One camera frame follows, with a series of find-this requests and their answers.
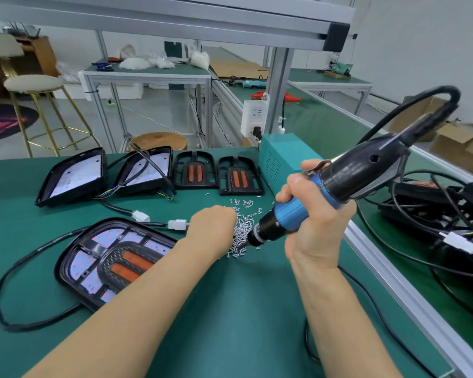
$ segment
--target chair backrest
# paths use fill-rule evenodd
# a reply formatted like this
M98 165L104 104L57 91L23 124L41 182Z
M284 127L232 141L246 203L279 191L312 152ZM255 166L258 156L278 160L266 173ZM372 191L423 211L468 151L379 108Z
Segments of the chair backrest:
M25 55L21 45L10 34L0 33L0 58Z

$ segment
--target hand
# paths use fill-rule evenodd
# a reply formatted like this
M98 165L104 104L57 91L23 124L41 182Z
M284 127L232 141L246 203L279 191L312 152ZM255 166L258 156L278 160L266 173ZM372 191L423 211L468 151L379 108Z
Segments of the hand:
M319 163L319 159L305 160L302 170L309 170ZM304 174L292 174L287 178L276 200L286 203L297 197L308 212L306 219L296 233L285 240L285 255L293 262L313 260L325 268L336 268L340 242L347 224L356 212L356 204L350 201L335 210L322 196L319 187L309 181Z
M186 240L193 247L213 252L218 259L232 247L236 217L230 207L204 208L191 217Z

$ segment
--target electric screwdriver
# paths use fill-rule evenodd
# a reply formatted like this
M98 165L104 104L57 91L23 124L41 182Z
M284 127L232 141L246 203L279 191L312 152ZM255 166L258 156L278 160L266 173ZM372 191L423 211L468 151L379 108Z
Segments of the electric screwdriver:
M370 139L406 108L440 93L450 94L450 100L435 112L422 116L401 133L387 133ZM387 114L356 147L306 171L310 181L319 187L322 196L334 209L339 209L350 199L369 195L403 174L410 147L445 121L458 107L459 100L460 91L454 86L441 86L417 94ZM307 209L296 197L287 203L277 203L259 220L247 235L246 243L239 248L259 246L296 232L306 218Z

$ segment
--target round wooden stool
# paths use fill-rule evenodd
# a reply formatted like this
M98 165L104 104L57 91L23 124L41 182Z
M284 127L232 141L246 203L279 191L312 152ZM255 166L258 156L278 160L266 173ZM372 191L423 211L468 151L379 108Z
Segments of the round wooden stool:
M146 133L136 136L130 143L136 144L142 150L150 150L164 145L169 145L172 147L172 150L185 150L188 148L188 141L177 133Z

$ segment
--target teal power supply box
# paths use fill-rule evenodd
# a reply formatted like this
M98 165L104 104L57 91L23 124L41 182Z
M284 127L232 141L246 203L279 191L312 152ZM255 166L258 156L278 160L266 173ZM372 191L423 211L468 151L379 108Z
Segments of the teal power supply box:
M290 174L301 172L305 159L321 157L294 134L263 135L259 153L259 171L265 183L277 194Z

